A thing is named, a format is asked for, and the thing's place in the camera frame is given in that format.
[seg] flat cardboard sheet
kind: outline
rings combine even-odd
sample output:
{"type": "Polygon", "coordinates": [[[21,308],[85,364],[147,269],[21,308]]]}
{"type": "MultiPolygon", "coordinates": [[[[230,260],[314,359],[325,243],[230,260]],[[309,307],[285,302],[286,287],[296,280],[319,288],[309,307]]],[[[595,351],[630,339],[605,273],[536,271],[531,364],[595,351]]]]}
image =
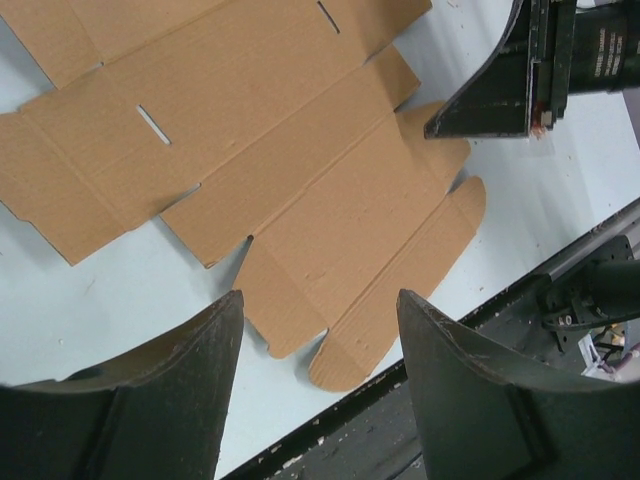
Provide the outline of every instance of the flat cardboard sheet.
{"type": "Polygon", "coordinates": [[[418,80],[390,42],[429,7],[0,0],[57,87],[0,115],[0,200],[71,264],[159,214],[205,265],[253,234],[270,351],[329,329],[312,381],[356,386],[397,334],[387,297],[433,289],[484,211],[477,180],[445,197],[468,145],[393,113],[418,80]]]}

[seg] white table surface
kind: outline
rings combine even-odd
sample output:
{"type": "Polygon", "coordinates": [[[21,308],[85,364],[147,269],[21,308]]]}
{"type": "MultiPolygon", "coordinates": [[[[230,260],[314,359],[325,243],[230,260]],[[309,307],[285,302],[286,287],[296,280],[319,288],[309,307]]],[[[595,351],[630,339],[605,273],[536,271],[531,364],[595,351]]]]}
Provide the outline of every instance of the white table surface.
{"type": "MultiPolygon", "coordinates": [[[[433,3],[397,41],[424,82],[418,103],[447,98],[480,66],[511,2],[433,3]]],[[[0,111],[48,88],[0,22],[0,111]]],[[[640,196],[640,152],[620,95],[572,98],[566,120],[542,140],[472,143],[463,175],[484,179],[487,215],[431,297],[453,318],[640,196]]],[[[0,382],[62,379],[185,322],[230,288],[239,258],[207,271],[156,218],[71,268],[0,205],[0,382]]],[[[276,361],[247,326],[217,478],[341,398],[307,380],[317,345],[276,361]]],[[[377,372],[401,356],[396,342],[377,372]]]]}

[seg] corrugated cardboard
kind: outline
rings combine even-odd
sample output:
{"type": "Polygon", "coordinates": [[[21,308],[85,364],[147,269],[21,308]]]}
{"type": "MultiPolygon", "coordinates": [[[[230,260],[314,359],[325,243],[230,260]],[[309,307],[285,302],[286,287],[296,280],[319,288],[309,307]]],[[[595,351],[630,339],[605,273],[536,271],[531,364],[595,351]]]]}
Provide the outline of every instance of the corrugated cardboard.
{"type": "Polygon", "coordinates": [[[0,200],[72,264],[158,214],[205,265],[254,234],[252,321],[277,356],[330,328],[311,377],[350,388],[395,337],[362,312],[457,232],[401,285],[433,288],[483,210],[477,182],[444,198],[468,146],[425,144],[431,110],[393,114],[418,81],[388,45],[429,7],[0,0],[57,87],[0,115],[0,200]]]}
{"type": "Polygon", "coordinates": [[[310,370],[324,389],[366,379],[398,335],[400,288],[429,295],[482,221],[479,179],[445,196],[469,145],[424,141],[435,108],[387,115],[347,149],[258,230],[238,277],[245,313],[274,357],[329,330],[310,370]]]}

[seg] black metal part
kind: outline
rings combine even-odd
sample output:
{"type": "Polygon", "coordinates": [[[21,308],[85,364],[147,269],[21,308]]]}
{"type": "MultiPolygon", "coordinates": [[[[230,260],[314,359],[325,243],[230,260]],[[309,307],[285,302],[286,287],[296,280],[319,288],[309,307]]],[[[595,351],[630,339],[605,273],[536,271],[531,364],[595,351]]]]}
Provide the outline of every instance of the black metal part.
{"type": "Polygon", "coordinates": [[[640,317],[638,292],[640,264],[629,239],[618,236],[540,294],[543,327],[566,333],[634,320],[640,317]]]}
{"type": "Polygon", "coordinates": [[[425,125],[425,137],[522,137],[553,129],[570,94],[640,86],[640,3],[514,0],[480,70],[425,125]]]}
{"type": "Polygon", "coordinates": [[[406,379],[398,362],[224,480],[425,480],[406,379]]]}
{"type": "Polygon", "coordinates": [[[0,477],[211,479],[235,375],[243,300],[61,382],[0,387],[0,477]]]}
{"type": "Polygon", "coordinates": [[[551,368],[412,292],[398,319],[429,480],[636,477],[640,383],[551,368]]]}

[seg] slot cutout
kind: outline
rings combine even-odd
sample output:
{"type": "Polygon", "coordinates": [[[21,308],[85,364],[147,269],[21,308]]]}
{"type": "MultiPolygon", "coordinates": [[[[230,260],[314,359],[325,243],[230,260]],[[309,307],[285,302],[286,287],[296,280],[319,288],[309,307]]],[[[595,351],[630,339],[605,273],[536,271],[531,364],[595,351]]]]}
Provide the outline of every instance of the slot cutout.
{"type": "Polygon", "coordinates": [[[336,23],[336,21],[333,19],[333,17],[331,16],[331,14],[329,13],[329,11],[326,9],[326,7],[322,4],[322,2],[318,1],[316,2],[318,4],[318,8],[320,8],[320,10],[322,10],[322,13],[324,13],[324,16],[327,17],[327,20],[329,20],[329,23],[331,24],[331,26],[333,27],[333,29],[336,31],[336,33],[338,35],[340,35],[340,27],[338,27],[338,24],[336,23]]]}
{"type": "Polygon", "coordinates": [[[162,140],[162,143],[164,143],[165,145],[171,145],[171,140],[169,139],[169,137],[167,137],[162,129],[158,126],[158,124],[154,122],[153,118],[151,118],[151,115],[147,113],[144,107],[142,105],[138,105],[136,107],[136,110],[138,110],[138,113],[142,116],[142,118],[144,118],[144,121],[147,122],[151,129],[156,132],[156,135],[158,135],[160,140],[162,140]]]}
{"type": "Polygon", "coordinates": [[[194,193],[196,193],[198,190],[200,190],[200,187],[202,186],[201,182],[196,183],[193,187],[191,187],[189,190],[187,190],[186,192],[184,192],[182,195],[179,195],[177,198],[175,198],[169,205],[167,205],[165,207],[164,210],[162,210],[162,212],[166,212],[167,210],[169,210],[171,207],[173,207],[174,205],[180,203],[182,200],[184,200],[185,198],[187,198],[190,195],[193,195],[194,193]]]}

